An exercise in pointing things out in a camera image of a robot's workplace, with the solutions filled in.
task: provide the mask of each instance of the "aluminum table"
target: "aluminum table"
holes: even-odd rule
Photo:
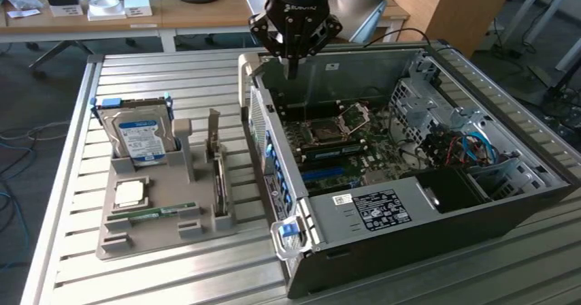
[[[504,237],[300,300],[285,297],[237,104],[245,50],[89,58],[21,304],[568,304],[581,298],[581,194],[537,213]],[[581,175],[580,154],[453,51],[443,52],[515,122]],[[453,84],[443,90],[455,98]],[[93,252],[111,145],[91,97],[175,98],[200,144],[208,109],[221,112],[240,233],[127,259]],[[469,98],[455,101],[469,106]]]

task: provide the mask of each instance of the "hard drive label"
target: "hard drive label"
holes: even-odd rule
[[[164,143],[155,135],[157,129],[155,120],[119,124],[129,156],[135,161],[156,161],[165,156]]]
[[[412,221],[393,189],[353,197],[353,202],[369,231]]]

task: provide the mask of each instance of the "gray carpet floor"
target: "gray carpet floor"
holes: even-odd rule
[[[515,0],[507,3],[499,15],[501,25],[509,23],[523,1]],[[528,27],[532,17],[540,10],[541,7],[536,7],[529,13],[528,20],[516,32],[517,36]],[[527,65],[541,67],[557,79],[562,73],[555,71],[553,67],[580,36],[581,27],[577,23],[561,17],[555,18],[535,43],[537,53],[524,54],[516,62],[524,67]],[[248,34],[216,35],[213,45],[205,43],[203,35],[181,37],[180,41],[183,45],[179,50],[253,46]],[[143,37],[137,38],[136,42],[136,47],[131,47],[123,39],[109,39],[88,41],[87,46],[99,54],[161,52],[161,43],[157,38]],[[41,51],[45,51],[55,43],[47,42],[39,43],[39,45]],[[7,44],[0,44],[0,54],[7,47]],[[36,80],[31,76],[27,66],[40,56],[41,51],[33,52],[24,47],[23,43],[17,43],[12,45],[5,54],[0,55],[0,131],[65,121],[73,112],[87,56],[77,48],[69,48],[43,66],[41,69],[48,75],[47,79]],[[520,71],[515,64],[500,60],[491,52],[477,52],[472,60],[493,79],[501,79],[501,86],[517,97],[527,98],[543,89],[543,85],[532,78],[527,69]],[[581,74],[577,73],[569,86],[577,89],[580,83]],[[544,118],[543,112],[536,107],[532,106],[531,109]],[[548,122],[557,131],[562,132],[572,144],[578,144],[577,134],[573,131],[564,128],[559,121],[549,120]],[[60,134],[64,129],[65,127],[56,127],[45,132],[45,136]],[[8,131],[7,133],[23,132],[25,130]],[[29,147],[31,143],[32,140],[20,140],[11,141],[9,144]],[[17,304],[21,297],[28,263],[39,238],[63,144],[64,140],[36,142],[36,160],[20,175],[7,181],[9,192],[17,197],[21,204],[29,231],[29,248],[23,251],[24,234],[19,220],[15,218],[8,228],[0,233],[0,267],[12,260],[17,262],[12,268],[0,272],[0,304]],[[21,152],[21,150],[0,148],[0,170],[21,155]],[[0,208],[3,205],[4,200],[0,199]],[[8,217],[9,209],[7,208],[0,212],[0,227]]]

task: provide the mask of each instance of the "barcode sticker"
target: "barcode sticker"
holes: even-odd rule
[[[352,194],[333,196],[333,202],[336,206],[353,203]]]

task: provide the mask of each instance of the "hard drive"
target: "hard drive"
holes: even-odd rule
[[[135,166],[165,162],[165,153],[177,150],[172,135],[172,99],[104,99],[92,113],[107,132],[116,157],[131,157]]]

